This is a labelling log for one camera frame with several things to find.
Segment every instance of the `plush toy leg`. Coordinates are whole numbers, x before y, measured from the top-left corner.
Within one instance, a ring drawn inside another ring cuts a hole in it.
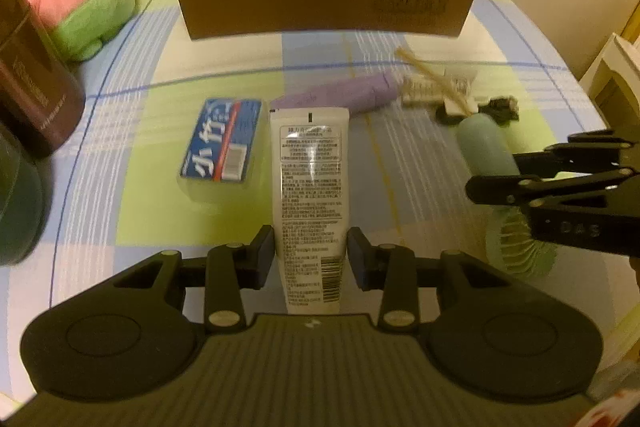
[[[51,33],[63,60],[87,60],[97,54],[131,18],[136,0],[87,0]]]

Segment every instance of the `blue box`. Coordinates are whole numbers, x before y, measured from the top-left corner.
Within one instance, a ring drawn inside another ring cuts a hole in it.
[[[260,100],[206,100],[193,130],[180,176],[243,181],[261,105]]]

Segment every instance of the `hand cream tube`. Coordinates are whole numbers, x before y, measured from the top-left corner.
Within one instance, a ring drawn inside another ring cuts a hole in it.
[[[349,225],[349,111],[341,107],[270,112],[273,228],[287,311],[340,311]]]

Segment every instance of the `yellow stick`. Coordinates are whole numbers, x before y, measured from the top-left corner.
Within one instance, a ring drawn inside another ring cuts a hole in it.
[[[449,82],[449,79],[446,76],[442,76],[441,74],[436,73],[431,70],[426,64],[423,64],[420,60],[418,60],[412,53],[408,52],[403,48],[396,49],[396,55],[402,60],[407,61],[411,64],[420,74],[425,76],[426,78],[431,78],[435,80],[442,92],[445,94],[447,98],[450,98],[455,103],[460,106],[460,109],[465,113],[465,116],[471,116],[473,113],[469,109],[469,106],[466,104],[466,100],[457,92]]]

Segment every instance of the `brown cylindrical container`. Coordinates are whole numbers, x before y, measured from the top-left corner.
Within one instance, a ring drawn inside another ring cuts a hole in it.
[[[71,136],[83,109],[84,90],[27,0],[0,0],[0,120],[43,157]]]

